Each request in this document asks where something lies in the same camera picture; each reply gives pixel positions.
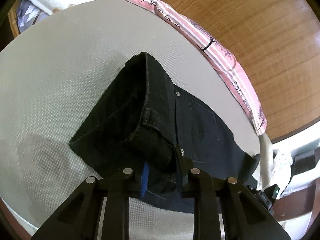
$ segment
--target wood grain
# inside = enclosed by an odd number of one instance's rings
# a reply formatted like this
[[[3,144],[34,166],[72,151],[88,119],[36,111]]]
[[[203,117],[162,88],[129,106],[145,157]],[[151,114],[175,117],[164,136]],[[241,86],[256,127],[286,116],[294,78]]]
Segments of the wood grain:
[[[320,116],[320,23],[305,0],[162,0],[234,53],[271,139]]]

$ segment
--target folded black pants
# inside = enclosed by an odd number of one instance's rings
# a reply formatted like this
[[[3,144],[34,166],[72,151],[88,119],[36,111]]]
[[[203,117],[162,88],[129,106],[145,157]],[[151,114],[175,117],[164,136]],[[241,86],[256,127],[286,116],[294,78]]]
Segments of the folded black pants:
[[[242,151],[233,133],[204,102],[175,86],[160,63],[146,52],[132,57],[71,138],[70,148],[102,177],[150,164],[143,201],[193,213],[175,183],[176,144],[194,165],[211,176],[256,181],[256,160]]]

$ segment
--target blue strip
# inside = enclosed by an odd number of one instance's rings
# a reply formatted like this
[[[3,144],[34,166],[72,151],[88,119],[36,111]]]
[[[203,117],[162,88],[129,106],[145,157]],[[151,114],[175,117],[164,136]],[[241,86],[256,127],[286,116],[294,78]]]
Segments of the blue strip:
[[[142,170],[142,175],[141,175],[141,190],[140,190],[141,197],[144,197],[144,194],[147,191],[148,177],[149,177],[149,164],[145,162]]]

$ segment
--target metal rivet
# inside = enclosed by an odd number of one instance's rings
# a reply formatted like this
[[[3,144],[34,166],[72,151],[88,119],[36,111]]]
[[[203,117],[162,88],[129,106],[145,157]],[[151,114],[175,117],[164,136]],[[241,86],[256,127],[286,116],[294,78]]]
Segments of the metal rivet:
[[[200,173],[200,170],[198,168],[192,168],[191,169],[191,173],[192,174],[199,174]]]
[[[231,184],[236,184],[237,183],[237,179],[234,178],[234,177],[230,177],[230,178],[228,178],[228,182],[231,183]]]
[[[131,168],[125,168],[124,170],[123,170],[123,173],[124,174],[131,174],[133,172],[133,170],[131,169]]]
[[[91,184],[94,183],[96,180],[95,177],[87,177],[87,179],[85,180],[86,183]]]

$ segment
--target black jeans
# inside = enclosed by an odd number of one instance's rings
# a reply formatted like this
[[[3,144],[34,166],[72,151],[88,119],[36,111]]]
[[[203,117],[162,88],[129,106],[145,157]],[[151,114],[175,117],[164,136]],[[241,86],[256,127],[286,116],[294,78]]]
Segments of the black jeans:
[[[211,176],[233,176],[256,186],[251,175],[257,162],[238,147],[227,125],[142,52],[125,64],[69,145],[102,177],[127,167],[141,173],[147,161],[148,187],[142,200],[193,213],[193,200],[181,199],[176,189],[172,153],[177,143],[195,167]]]

